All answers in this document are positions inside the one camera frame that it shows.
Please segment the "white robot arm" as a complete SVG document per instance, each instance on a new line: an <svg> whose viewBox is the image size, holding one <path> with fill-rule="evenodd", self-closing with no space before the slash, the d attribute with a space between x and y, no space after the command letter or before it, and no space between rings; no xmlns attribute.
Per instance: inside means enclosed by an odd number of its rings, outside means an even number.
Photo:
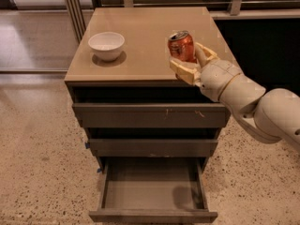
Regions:
<svg viewBox="0 0 300 225"><path fill-rule="evenodd" d="M286 141L300 152L300 97L277 88L266 90L233 63L218 58L202 44L195 45L196 61L170 59L178 78L224 105L236 122L261 143Z"/></svg>

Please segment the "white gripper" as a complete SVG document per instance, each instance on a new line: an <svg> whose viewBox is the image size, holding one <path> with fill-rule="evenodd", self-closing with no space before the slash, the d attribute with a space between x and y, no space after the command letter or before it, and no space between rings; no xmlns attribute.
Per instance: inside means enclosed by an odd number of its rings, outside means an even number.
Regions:
<svg viewBox="0 0 300 225"><path fill-rule="evenodd" d="M228 83L243 71L229 61L218 60L216 52L199 42L195 43L195 56L196 63L183 62L171 57L170 68L187 84L199 83L201 93L212 101L218 102Z"/></svg>

